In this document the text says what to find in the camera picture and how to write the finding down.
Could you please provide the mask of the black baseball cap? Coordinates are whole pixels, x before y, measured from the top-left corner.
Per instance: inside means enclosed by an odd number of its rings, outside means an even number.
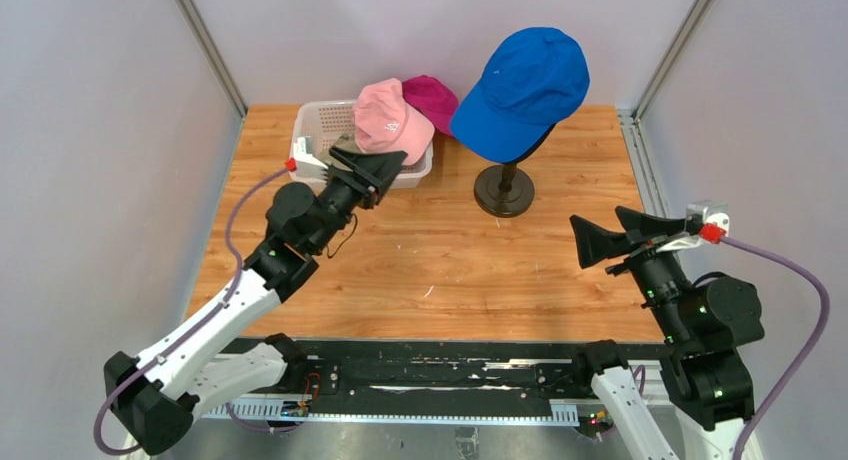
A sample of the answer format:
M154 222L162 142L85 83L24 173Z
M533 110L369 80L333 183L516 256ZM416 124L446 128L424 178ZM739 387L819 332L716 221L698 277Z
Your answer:
M528 147L525 152L523 152L519 157L514 159L512 161L512 164L515 165L527 160L545 142L545 140L548 138L548 136L551 134L555 127L556 124L551 125L531 146Z

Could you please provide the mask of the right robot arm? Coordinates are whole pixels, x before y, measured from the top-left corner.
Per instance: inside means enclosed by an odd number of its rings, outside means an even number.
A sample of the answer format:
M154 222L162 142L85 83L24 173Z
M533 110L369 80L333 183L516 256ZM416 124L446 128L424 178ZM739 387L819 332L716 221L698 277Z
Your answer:
M580 267L608 260L607 274L633 277L664 336L660 375L681 425L684 458L740 458L736 442L754 415L754 389L738 349L765 335L761 302L753 284L722 272L690 281L677 258L728 233L727 205L695 202L679 219L623 206L615 214L619 232L571 216Z

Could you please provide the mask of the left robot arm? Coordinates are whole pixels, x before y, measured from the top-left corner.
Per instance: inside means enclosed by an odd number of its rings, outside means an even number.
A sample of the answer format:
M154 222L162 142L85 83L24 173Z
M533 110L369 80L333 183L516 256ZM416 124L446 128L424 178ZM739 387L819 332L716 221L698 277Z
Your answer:
M217 355L247 326L292 297L318 270L319 257L358 210L376 207L406 160L403 151L368 154L332 148L333 164L320 192L287 181L298 163L289 159L274 179L281 183L266 211L263 238L248 255L236 254L235 271L221 290L158 342L104 364L106 397L92 437L104 454L103 424L115 417L149 455L175 446L209 411L251 391L276 386L298 391L306 380L305 354L288 336L275 334L225 361Z

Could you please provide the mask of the light pink baseball cap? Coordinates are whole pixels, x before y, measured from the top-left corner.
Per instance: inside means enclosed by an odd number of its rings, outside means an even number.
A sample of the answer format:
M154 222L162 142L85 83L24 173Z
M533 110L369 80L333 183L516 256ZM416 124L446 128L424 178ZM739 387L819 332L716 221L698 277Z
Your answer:
M404 99L396 78L365 86L352 114L359 149L368 154L404 152L404 166L422 158L435 133L431 121Z

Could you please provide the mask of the blue baseball cap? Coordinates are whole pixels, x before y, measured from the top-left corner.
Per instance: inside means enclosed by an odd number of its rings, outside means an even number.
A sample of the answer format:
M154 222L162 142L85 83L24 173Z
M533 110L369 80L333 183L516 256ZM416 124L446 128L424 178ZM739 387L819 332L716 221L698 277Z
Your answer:
M554 27L528 27L498 46L450 129L481 158L509 164L551 125L573 115L589 89L579 43Z

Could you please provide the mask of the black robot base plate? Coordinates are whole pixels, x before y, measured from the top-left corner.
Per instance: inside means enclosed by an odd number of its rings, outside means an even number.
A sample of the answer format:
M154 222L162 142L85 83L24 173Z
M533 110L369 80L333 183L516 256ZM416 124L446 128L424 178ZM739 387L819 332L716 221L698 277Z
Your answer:
M301 339L296 387L258 388L209 419L580 426L610 422L569 342Z

